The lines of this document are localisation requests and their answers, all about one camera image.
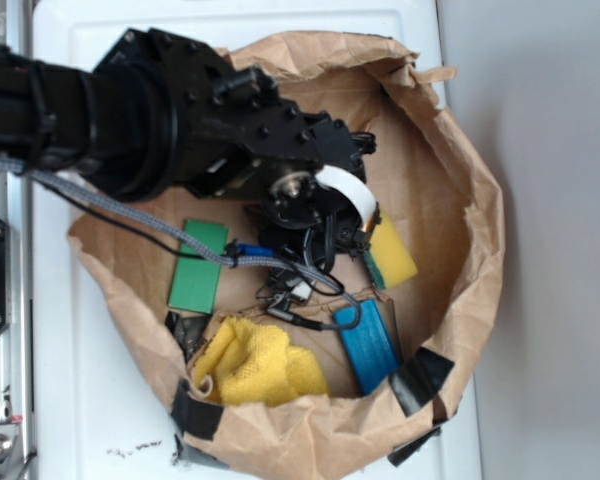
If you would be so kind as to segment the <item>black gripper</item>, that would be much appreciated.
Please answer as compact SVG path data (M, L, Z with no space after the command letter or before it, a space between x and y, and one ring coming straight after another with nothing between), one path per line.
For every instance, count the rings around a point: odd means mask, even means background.
M180 185L198 198L255 201L280 230L318 231L328 258L369 248L380 217L363 162L376 150L373 134L302 111L257 67L204 66L184 101Z

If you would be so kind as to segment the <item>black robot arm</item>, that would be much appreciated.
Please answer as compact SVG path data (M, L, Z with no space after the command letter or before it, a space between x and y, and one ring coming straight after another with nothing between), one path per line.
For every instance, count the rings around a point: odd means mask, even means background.
M255 202L279 229L356 255L380 221L363 163L374 150L373 135L303 112L260 68L170 32L130 29L90 72L0 48L0 155L72 170L121 202L172 187Z

